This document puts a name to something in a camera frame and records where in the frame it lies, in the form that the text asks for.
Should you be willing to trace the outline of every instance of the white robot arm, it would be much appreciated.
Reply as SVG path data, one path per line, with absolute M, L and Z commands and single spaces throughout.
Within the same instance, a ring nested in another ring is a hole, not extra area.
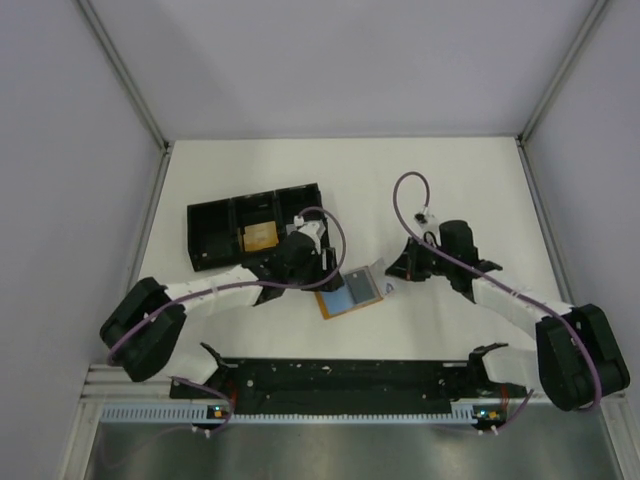
M 203 320 L 274 300 L 285 288 L 340 288 L 344 251 L 336 262 L 335 250 L 321 247 L 326 231 L 322 221 L 297 217 L 295 225 L 297 230 L 273 252 L 228 272 L 166 286 L 153 278 L 140 280 L 100 330 L 110 363 L 122 365 L 133 381 L 166 375 L 202 384 L 220 360 L 211 346 L 201 343 Z

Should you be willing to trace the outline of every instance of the metal frame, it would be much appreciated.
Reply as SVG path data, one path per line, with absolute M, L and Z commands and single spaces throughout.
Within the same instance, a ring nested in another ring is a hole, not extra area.
M 162 151 L 166 151 L 169 147 L 169 142 L 162 133 L 162 130 L 153 117 L 147 102 L 140 93 L 138 85 L 131 76 L 129 69 L 122 60 L 122 57 L 116 49 L 113 41 L 109 37 L 107 30 L 104 28 L 104 24 L 102 23 L 102 20 L 100 20 L 93 3 L 91 0 L 72 0 L 72 2 L 78 9 L 80 16 L 102 50 L 107 63 L 111 67 L 111 71 L 118 80 L 118 83 L 120 83 L 120 86 L 124 90 L 124 93 L 129 99 L 133 110 L 138 115 L 138 118 L 145 126 L 158 148 Z
M 146 245 L 151 233 L 153 218 L 160 200 L 160 193 L 167 174 L 171 157 L 170 144 L 155 121 L 147 103 L 122 57 L 110 39 L 102 21 L 100 20 L 91 0 L 72 0 L 86 22 L 89 30 L 102 49 L 112 71 L 122 86 L 133 109 L 143 122 L 149 134 L 162 151 L 162 158 L 153 188 L 151 189 L 147 210 L 138 236 L 137 248 L 134 254 L 126 288 L 130 288 L 137 280 Z M 574 41 L 563 57 L 555 75 L 547 85 L 536 108 L 526 123 L 522 134 L 516 138 L 518 152 L 527 178 L 532 200 L 538 216 L 543 238 L 549 253 L 554 275 L 563 299 L 572 302 L 573 292 L 571 281 L 567 273 L 566 262 L 560 245 L 554 234 L 549 209 L 536 180 L 535 165 L 527 154 L 527 142 L 535 133 L 538 125 L 551 108 L 566 79 L 571 74 L 581 53 L 587 47 L 602 19 L 608 10 L 611 0 L 595 0 L 591 10 L 580 27 Z M 131 383 L 126 373 L 121 369 L 108 368 L 102 365 L 92 365 L 87 374 L 81 394 L 78 409 L 69 436 L 63 462 L 59 468 L 57 478 L 60 480 L 83 479 L 88 468 L 91 449 L 97 434 L 98 424 L 106 403 L 152 402 L 152 403 L 181 403 L 185 400 L 173 400 L 168 396 L 170 381 L 151 380 L 142 384 Z M 478 399 L 463 400 L 478 403 Z M 212 404 L 211 400 L 191 400 L 193 404 Z M 549 404 L 544 394 L 536 394 L 533 403 Z M 610 435 L 613 450 L 625 479 L 640 480 L 640 432 L 633 418 L 631 409 L 624 393 L 607 397 L 602 403 L 602 412 L 607 430 Z
M 546 113 L 551 108 L 556 96 L 560 90 L 562 90 L 565 81 L 569 78 L 569 75 L 571 75 L 580 55 L 586 49 L 589 40 L 593 37 L 598 26 L 600 26 L 600 23 L 602 23 L 611 3 L 612 0 L 596 0 L 592 5 L 591 10 L 589 10 L 589 13 L 582 21 L 582 25 L 573 39 L 573 42 L 571 42 L 569 49 L 562 58 L 560 65 L 558 65 L 556 73 L 547 84 L 540 100 L 538 100 L 538 104 L 533 109 L 531 117 L 524 126 L 519 137 L 523 142 L 526 143 L 531 139 L 531 136 L 538 128 L 538 125 L 540 125 L 540 122 L 542 122 Z

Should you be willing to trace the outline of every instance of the white table surface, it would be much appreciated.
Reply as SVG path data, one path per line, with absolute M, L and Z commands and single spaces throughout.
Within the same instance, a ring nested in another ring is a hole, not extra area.
M 431 212 L 441 221 L 469 222 L 481 258 L 559 298 L 512 138 L 178 141 L 140 277 L 173 283 L 215 273 L 191 267 L 187 205 L 313 182 L 346 232 L 344 269 L 379 257 L 391 263 L 407 239 L 391 193 L 408 170 L 429 179 Z M 423 198 L 420 183 L 407 180 L 400 195 L 406 217 Z M 333 226 L 329 234 L 338 246 Z M 322 319 L 313 294 L 288 291 L 260 307 L 212 318 L 204 337 L 224 356 L 280 358 L 464 359 L 496 341 L 534 345 L 444 279 L 399 281 L 384 301 L 332 320 Z

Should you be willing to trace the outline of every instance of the gray wall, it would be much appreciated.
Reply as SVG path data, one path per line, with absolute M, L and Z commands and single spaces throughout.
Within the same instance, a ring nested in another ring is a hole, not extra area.
M 612 3 L 530 153 L 577 297 L 607 311 L 631 369 L 637 411 L 640 1 Z
M 0 7 L 0 478 L 52 478 L 158 153 L 70 1 Z
M 94 0 L 171 139 L 519 133 L 594 0 Z

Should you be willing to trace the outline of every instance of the black plastic holder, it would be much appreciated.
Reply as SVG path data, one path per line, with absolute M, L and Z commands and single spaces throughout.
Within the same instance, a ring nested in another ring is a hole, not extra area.
M 244 251 L 241 238 L 245 228 L 275 222 L 280 243 L 291 231 L 287 226 L 293 225 L 293 218 L 306 207 L 322 207 L 317 183 L 187 206 L 187 248 L 194 271 L 236 265 L 268 253 L 274 247 Z M 322 220 L 327 227 L 320 212 L 310 212 L 305 219 Z M 329 247 L 327 232 L 321 244 Z

